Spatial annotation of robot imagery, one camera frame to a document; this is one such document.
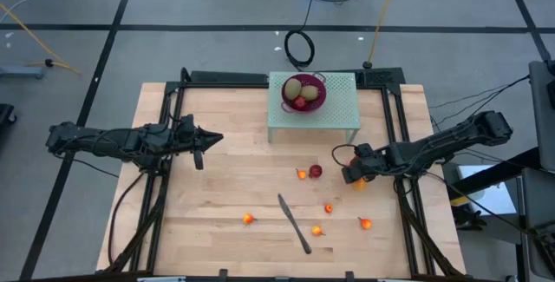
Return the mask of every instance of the metal stand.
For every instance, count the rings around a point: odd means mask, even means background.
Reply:
[[[0,78],[1,77],[42,79],[44,77],[44,69],[43,68],[26,67],[26,66],[3,66],[3,65],[0,65]]]

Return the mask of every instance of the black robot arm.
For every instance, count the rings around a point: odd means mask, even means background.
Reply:
[[[147,124],[139,128],[100,130],[78,127],[67,121],[50,127],[46,146],[53,154],[85,151],[132,161],[141,171],[158,168],[164,156],[191,152],[195,167],[202,169],[202,153],[223,138],[222,134],[195,127],[193,115],[187,115],[179,119],[175,128]]]
[[[507,142],[513,131],[503,114],[486,111],[468,117],[456,126],[416,142],[391,143],[373,150],[368,144],[355,148],[356,158],[342,169],[346,183],[382,175],[417,175],[441,158],[474,144],[496,146]]]

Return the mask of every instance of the red bowl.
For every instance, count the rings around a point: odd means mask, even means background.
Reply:
[[[289,100],[285,97],[285,84],[289,81],[289,79],[295,78],[301,82],[303,87],[305,86],[314,86],[318,88],[318,98],[316,100],[310,101],[306,103],[304,108],[295,108],[293,105],[293,100]],[[300,113],[300,114],[308,114],[316,111],[319,109],[323,102],[326,101],[326,77],[324,77],[321,73],[314,73],[314,74],[297,74],[290,77],[287,81],[284,82],[284,86],[281,88],[281,97],[284,100],[281,103],[281,108],[287,113]]]

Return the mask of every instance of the perforated tabletop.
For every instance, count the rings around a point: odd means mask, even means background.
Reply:
[[[271,72],[268,128],[359,129],[355,74],[322,73],[326,77],[326,101],[310,114],[286,113],[281,108],[281,89],[295,72]]]

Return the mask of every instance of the butcher block tabletop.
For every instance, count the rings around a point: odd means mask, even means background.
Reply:
[[[143,84],[133,127],[158,121],[164,87],[165,83]],[[411,140],[432,134],[423,87],[401,85],[401,90]],[[380,91],[358,90],[357,96],[361,129],[353,143],[387,145]],[[393,96],[390,103],[400,138]],[[217,276],[227,269],[232,277],[341,278],[352,271],[357,278],[410,278],[393,177],[378,176],[363,190],[346,185],[331,158],[331,149],[344,143],[344,133],[279,129],[268,143],[267,89],[186,89],[181,114],[193,114],[196,126],[221,133],[224,140],[206,152],[204,170],[194,168],[190,154],[174,158],[154,274]],[[336,155],[346,163],[353,150],[343,148]],[[296,169],[308,171],[314,164],[322,166],[322,176],[299,180]],[[430,171],[442,175],[438,166]],[[114,204],[137,176],[135,165],[123,164]],[[114,255],[136,230],[146,180],[127,194],[118,211]],[[464,272],[445,185],[427,176],[419,184],[430,236]],[[311,254],[304,253],[279,206],[278,193]],[[324,211],[326,204],[333,206],[332,213]],[[243,223],[245,213],[256,219],[248,226]],[[359,217],[372,220],[372,227],[362,229]],[[313,226],[320,226],[325,235],[312,235]],[[425,272],[421,243],[414,232],[413,236],[420,272]],[[140,269],[146,267],[149,234],[143,244]],[[108,227],[99,269],[108,266],[107,255]]]

